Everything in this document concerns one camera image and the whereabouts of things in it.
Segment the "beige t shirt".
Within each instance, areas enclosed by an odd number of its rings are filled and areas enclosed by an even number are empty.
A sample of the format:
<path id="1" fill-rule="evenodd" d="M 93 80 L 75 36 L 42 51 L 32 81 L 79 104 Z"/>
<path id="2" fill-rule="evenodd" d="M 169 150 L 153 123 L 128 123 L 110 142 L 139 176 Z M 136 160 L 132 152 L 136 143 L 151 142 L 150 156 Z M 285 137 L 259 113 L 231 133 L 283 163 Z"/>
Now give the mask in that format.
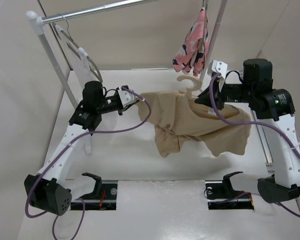
<path id="1" fill-rule="evenodd" d="M 145 92 L 142 97 L 145 101 L 137 103 L 139 118 L 154 126 L 154 141 L 163 158 L 180 152 L 186 141 L 204 142 L 215 157 L 245 154 L 249 125 L 226 124 L 183 91 Z"/>

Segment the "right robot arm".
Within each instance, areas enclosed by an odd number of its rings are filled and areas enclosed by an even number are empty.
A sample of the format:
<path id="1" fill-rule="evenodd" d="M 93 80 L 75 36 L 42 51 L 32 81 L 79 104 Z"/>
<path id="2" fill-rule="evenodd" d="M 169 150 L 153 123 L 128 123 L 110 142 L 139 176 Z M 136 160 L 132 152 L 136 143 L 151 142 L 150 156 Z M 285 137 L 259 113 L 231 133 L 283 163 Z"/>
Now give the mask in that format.
<path id="1" fill-rule="evenodd" d="M 198 95 L 195 103 L 210 107 L 228 125 L 257 125 L 263 128 L 274 162 L 274 174 L 260 178 L 257 190 L 267 203 L 279 204 L 300 196 L 300 144 L 295 130 L 295 107 L 291 94 L 273 88 L 273 64 L 264 58 L 243 62 L 243 77 L 227 84 L 230 74 L 222 61 L 213 60 L 207 73 L 209 87 Z M 220 113 L 226 103 L 246 103 L 256 121 L 226 119 Z"/>

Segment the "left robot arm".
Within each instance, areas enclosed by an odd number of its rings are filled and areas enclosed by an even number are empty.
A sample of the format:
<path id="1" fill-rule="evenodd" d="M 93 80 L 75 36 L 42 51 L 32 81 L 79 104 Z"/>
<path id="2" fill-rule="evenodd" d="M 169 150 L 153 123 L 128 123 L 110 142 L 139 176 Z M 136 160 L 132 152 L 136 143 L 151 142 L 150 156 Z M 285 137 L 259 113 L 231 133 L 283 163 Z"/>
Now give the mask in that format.
<path id="1" fill-rule="evenodd" d="M 102 178 L 84 172 L 74 180 L 67 180 L 68 173 L 77 154 L 85 149 L 95 134 L 110 134 L 109 130 L 99 130 L 102 116 L 117 112 L 122 115 L 138 102 L 145 102 L 142 95 L 135 93 L 127 85 L 117 87 L 108 96 L 100 81 L 84 84 L 82 99 L 71 116 L 66 131 L 52 157 L 35 174 L 24 180 L 27 199 L 25 215 L 38 218 L 46 213 L 62 216 L 73 200 L 84 201 L 86 196 L 97 198 L 103 192 Z"/>

